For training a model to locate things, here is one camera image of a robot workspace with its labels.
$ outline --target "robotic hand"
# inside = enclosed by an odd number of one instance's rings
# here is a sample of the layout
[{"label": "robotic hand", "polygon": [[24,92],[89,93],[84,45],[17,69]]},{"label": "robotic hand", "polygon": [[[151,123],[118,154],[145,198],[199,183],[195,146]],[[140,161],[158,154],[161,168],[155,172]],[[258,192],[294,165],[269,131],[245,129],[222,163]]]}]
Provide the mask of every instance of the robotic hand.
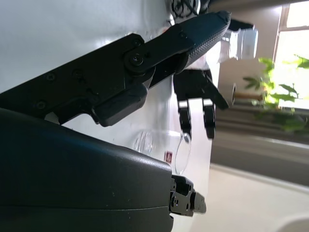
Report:
[{"label": "robotic hand", "polygon": [[[226,32],[204,14],[144,43],[128,35],[0,94],[0,231],[170,232],[170,213],[205,213],[168,164],[60,126],[79,114],[111,126]],[[54,115],[60,124],[43,120]]]}]

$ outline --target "metal bracket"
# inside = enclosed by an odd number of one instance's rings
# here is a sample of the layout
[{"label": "metal bracket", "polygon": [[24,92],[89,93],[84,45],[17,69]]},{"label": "metal bracket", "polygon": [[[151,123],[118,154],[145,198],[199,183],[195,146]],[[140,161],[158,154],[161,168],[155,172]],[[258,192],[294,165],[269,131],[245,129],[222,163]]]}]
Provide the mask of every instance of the metal bracket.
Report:
[{"label": "metal bracket", "polygon": [[206,204],[202,195],[193,189],[193,183],[184,176],[172,176],[169,210],[172,213],[193,216],[205,213]]}]

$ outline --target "green plant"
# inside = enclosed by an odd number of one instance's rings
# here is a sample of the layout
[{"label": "green plant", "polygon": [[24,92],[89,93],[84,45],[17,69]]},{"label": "green plant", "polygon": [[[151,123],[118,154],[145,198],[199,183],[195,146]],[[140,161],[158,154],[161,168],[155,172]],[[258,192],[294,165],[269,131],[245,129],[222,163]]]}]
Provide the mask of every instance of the green plant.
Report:
[{"label": "green plant", "polygon": [[[269,111],[272,112],[271,122],[278,124],[285,131],[300,131],[307,126],[307,118],[294,114],[295,109],[283,109],[280,101],[295,102],[299,98],[299,93],[295,89],[295,84],[278,84],[274,80],[275,64],[271,59],[259,58],[259,62],[265,64],[265,69],[260,76],[246,76],[243,80],[247,82],[246,89],[254,88],[256,91],[262,90],[263,100],[253,101],[254,105],[261,106],[264,110],[256,115],[256,119],[263,119]],[[309,69],[309,60],[295,55],[293,61],[285,61],[292,69]]]}]

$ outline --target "window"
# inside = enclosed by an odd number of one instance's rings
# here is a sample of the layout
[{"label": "window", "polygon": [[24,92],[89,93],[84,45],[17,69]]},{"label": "window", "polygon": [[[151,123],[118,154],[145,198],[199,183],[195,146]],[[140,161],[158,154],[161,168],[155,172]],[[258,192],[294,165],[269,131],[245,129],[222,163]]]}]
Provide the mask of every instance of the window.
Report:
[{"label": "window", "polygon": [[309,59],[309,1],[290,4],[282,8],[279,39],[275,53],[276,72],[274,78],[282,84],[294,85],[299,93],[295,102],[284,101],[281,106],[309,109],[309,70],[287,69],[282,62],[295,58]]}]

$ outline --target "potted plant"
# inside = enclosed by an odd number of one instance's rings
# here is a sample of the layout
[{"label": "potted plant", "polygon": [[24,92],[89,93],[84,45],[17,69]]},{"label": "potted plant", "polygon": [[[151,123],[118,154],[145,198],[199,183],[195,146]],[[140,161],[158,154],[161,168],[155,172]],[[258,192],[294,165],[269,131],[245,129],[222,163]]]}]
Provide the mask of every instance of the potted plant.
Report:
[{"label": "potted plant", "polygon": [[[271,123],[280,125],[285,131],[309,131],[307,127],[307,117],[295,114],[293,107],[282,107],[282,102],[295,102],[300,97],[295,83],[283,84],[278,78],[278,72],[282,68],[275,69],[275,64],[271,59],[259,58],[259,62],[265,64],[266,68],[259,76],[246,76],[243,78],[247,82],[246,89],[254,89],[260,93],[247,94],[235,93],[236,99],[250,99],[253,105],[261,108],[255,115],[258,120],[267,120]],[[283,62],[287,70],[309,69],[309,60],[300,56],[294,57],[292,61]]]}]

